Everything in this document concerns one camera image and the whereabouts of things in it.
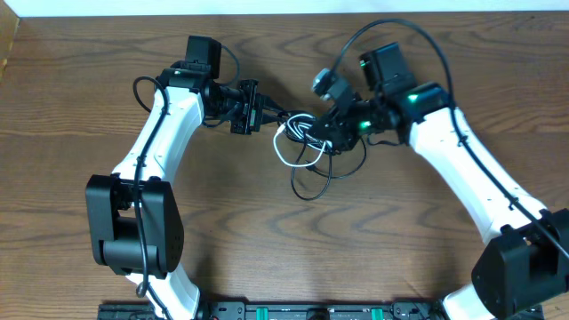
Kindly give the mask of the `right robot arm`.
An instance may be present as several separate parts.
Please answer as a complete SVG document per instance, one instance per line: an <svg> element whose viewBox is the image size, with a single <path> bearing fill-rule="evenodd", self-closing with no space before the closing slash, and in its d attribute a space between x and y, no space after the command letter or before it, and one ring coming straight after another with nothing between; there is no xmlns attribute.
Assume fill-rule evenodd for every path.
<svg viewBox="0 0 569 320"><path fill-rule="evenodd" d="M419 84L397 44L364 53L363 100L330 69L314 93L331 109L309 129L333 152L367 135L393 130L422 156L466 208L484 243L469 284L445 296L445 319L510 319L568 291L568 212L551 212L527 193L484 147L440 84Z"/></svg>

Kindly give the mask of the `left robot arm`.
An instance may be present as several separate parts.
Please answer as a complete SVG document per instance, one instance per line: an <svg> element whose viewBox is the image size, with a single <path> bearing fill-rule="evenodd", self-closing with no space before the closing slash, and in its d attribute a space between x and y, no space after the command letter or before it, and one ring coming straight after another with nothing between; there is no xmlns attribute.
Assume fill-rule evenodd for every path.
<svg viewBox="0 0 569 320"><path fill-rule="evenodd" d="M254 79L218 83L224 46L190 36L183 60L151 76L148 120L127 156L109 175L94 174L85 198L94 260L137 285L156 318L206 319L210 312L181 264L184 228L172 184L200 126L229 123L249 135L285 111L258 92Z"/></svg>

